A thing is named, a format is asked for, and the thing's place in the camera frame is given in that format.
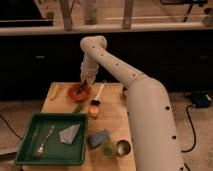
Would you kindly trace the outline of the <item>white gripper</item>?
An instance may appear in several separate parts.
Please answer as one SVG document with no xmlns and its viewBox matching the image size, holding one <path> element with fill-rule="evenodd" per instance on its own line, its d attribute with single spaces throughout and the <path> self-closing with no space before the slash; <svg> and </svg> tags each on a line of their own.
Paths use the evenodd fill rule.
<svg viewBox="0 0 213 171">
<path fill-rule="evenodd" d="M 88 63 L 86 61 L 83 61 L 81 63 L 81 74 L 80 78 L 83 82 L 80 84 L 80 88 L 89 89 L 90 84 L 93 84 L 96 79 L 96 75 L 98 73 L 99 64 L 98 63 Z"/>
</svg>

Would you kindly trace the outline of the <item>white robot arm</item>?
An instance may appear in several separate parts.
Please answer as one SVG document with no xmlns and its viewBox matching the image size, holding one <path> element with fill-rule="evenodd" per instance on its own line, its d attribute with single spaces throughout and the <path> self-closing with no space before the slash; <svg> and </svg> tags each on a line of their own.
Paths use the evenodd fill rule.
<svg viewBox="0 0 213 171">
<path fill-rule="evenodd" d="M 81 77 L 93 80 L 104 67 L 127 89 L 126 105 L 137 171 L 186 171 L 174 115 L 164 85 L 106 51 L 103 36 L 80 41 Z"/>
</svg>

